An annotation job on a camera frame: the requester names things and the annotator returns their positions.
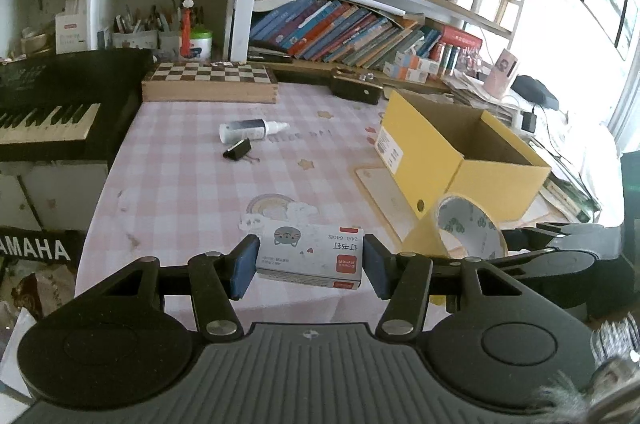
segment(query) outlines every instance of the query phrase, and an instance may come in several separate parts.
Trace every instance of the pink checkered tablecloth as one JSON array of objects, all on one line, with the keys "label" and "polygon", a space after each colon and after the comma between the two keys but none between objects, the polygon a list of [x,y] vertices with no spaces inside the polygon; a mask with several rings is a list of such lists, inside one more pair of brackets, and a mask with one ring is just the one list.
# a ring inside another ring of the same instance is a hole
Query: pink checkered tablecloth
[{"label": "pink checkered tablecloth", "polygon": [[[171,266],[208,250],[229,252],[252,232],[254,214],[360,226],[393,248],[353,171],[380,163],[373,143],[385,107],[289,83],[280,85],[278,104],[143,104],[95,211],[76,293],[141,256]],[[252,144],[249,155],[259,162],[223,159],[219,125],[248,118],[288,122],[290,129]],[[234,303],[245,328],[254,321],[368,321],[375,328],[385,306],[364,273],[353,292],[255,277]],[[187,298],[168,296],[166,311],[193,328]]]}]

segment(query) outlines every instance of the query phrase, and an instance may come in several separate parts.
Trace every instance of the green lid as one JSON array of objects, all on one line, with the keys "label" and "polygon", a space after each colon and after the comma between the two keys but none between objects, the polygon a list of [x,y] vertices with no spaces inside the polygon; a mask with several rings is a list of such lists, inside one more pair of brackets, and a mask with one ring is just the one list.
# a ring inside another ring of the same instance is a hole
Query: green lid
[{"label": "green lid", "polygon": [[191,39],[209,39],[213,38],[213,34],[210,30],[194,27],[191,29]]}]

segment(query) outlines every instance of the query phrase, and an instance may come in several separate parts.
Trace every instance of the white box with cat drawing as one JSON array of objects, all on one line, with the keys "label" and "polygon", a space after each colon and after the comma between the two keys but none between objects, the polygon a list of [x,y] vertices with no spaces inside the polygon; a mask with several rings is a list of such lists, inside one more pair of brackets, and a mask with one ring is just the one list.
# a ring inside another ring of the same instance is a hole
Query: white box with cat drawing
[{"label": "white box with cat drawing", "polygon": [[355,227],[266,220],[257,273],[268,279],[354,290],[362,275],[362,238]]}]

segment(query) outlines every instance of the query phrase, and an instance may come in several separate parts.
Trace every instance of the yellow box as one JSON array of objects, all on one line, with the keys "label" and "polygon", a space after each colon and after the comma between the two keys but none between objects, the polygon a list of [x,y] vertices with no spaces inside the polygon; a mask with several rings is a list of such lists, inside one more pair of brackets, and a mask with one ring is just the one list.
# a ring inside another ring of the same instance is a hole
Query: yellow box
[{"label": "yellow box", "polygon": [[550,171],[489,112],[404,91],[391,95],[376,150],[418,217],[452,193],[496,222],[519,220]]}]

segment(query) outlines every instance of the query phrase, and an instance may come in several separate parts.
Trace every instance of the chessboard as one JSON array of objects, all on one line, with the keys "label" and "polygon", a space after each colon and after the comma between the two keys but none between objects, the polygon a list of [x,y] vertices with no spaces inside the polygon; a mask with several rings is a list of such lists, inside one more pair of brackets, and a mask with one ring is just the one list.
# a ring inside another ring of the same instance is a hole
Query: chessboard
[{"label": "chessboard", "polygon": [[160,63],[142,82],[144,101],[276,102],[277,93],[273,71],[259,64]]}]

